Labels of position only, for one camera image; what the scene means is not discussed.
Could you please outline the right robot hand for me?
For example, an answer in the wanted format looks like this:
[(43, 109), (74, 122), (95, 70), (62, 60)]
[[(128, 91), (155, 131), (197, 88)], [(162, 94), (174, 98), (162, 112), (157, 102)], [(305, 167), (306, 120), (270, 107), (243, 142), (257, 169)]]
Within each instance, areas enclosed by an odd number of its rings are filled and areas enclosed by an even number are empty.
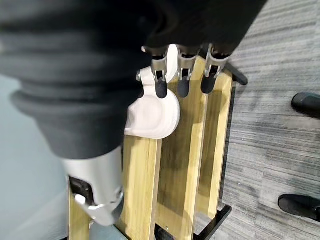
[(62, 159), (71, 192), (102, 226), (124, 207), (123, 140), (128, 109), (151, 67), (167, 95), (167, 52), (178, 49), (180, 97), (200, 51), (209, 94), (264, 0), (3, 0), (0, 72), (20, 82), (12, 102), (32, 117)]

